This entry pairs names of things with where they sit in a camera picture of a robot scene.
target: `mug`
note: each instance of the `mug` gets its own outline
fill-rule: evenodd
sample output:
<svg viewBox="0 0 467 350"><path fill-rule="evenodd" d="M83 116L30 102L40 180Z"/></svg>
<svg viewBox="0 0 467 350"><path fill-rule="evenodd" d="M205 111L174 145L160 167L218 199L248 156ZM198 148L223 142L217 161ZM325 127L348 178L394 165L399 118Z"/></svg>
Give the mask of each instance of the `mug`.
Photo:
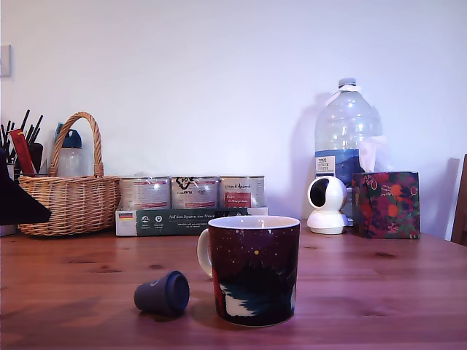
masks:
<svg viewBox="0 0 467 350"><path fill-rule="evenodd" d="M198 261L213 278L217 314L244 326L288 320L295 309L299 237L300 222L290 217L210 220L199 236Z"/></svg>

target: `tin can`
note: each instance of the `tin can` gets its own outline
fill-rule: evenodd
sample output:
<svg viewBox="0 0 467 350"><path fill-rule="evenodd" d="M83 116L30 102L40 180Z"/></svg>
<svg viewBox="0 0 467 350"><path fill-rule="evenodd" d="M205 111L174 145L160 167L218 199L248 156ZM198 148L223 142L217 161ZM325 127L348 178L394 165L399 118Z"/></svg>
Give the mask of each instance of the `tin can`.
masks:
<svg viewBox="0 0 467 350"><path fill-rule="evenodd" d="M217 177L173 177L171 183L172 209L217 208Z"/></svg>
<svg viewBox="0 0 467 350"><path fill-rule="evenodd" d="M123 177L120 191L125 210L170 209L170 177Z"/></svg>
<svg viewBox="0 0 467 350"><path fill-rule="evenodd" d="M264 176L221 176L219 178L221 208L262 208Z"/></svg>

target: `wicker basket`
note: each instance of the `wicker basket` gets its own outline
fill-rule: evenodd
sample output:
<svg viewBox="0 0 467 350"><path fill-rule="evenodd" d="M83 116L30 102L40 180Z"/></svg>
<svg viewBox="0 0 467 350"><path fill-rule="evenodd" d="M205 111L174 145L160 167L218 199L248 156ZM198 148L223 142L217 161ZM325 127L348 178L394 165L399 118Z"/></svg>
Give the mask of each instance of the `wicker basket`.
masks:
<svg viewBox="0 0 467 350"><path fill-rule="evenodd" d="M94 176L56 177L58 156L70 127L85 118L94 136ZM104 176L101 134L93 116L78 112L62 127L53 148L50 177L20 178L20 186L52 212L49 222L19 225L30 235L62 236L110 228L120 200L119 176Z"/></svg>

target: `bottle cap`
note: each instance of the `bottle cap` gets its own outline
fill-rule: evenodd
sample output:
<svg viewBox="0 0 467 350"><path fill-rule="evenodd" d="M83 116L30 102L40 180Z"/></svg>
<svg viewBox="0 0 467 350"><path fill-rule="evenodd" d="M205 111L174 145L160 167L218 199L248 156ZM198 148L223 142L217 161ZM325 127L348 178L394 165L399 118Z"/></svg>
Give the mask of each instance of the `bottle cap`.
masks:
<svg viewBox="0 0 467 350"><path fill-rule="evenodd" d="M357 80L356 78L342 78L339 80L339 88L342 88L344 85L357 86Z"/></svg>
<svg viewBox="0 0 467 350"><path fill-rule="evenodd" d="M55 142L57 142L57 136L60 133L60 130L63 127L63 123L60 122L57 126L57 130L55 131ZM65 139L63 140L63 144L61 148L81 148L82 147L82 142L81 142L81 136L78 134L78 132L75 129L70 129L68 132L68 135L65 136Z"/></svg>
<svg viewBox="0 0 467 350"><path fill-rule="evenodd" d="M164 316L183 313L190 299L190 286L183 273L172 271L162 279L142 284L134 293L139 310Z"/></svg>

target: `security camera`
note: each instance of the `security camera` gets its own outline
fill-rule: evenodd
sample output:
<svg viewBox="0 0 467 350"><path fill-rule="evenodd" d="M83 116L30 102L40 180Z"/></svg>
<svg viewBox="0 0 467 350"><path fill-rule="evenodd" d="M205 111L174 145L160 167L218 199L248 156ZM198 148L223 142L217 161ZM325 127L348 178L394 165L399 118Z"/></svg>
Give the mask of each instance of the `security camera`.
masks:
<svg viewBox="0 0 467 350"><path fill-rule="evenodd" d="M308 201L314 208L306 224L315 233L336 235L349 224L340 212L347 202L347 190L334 176L320 176L308 187Z"/></svg>

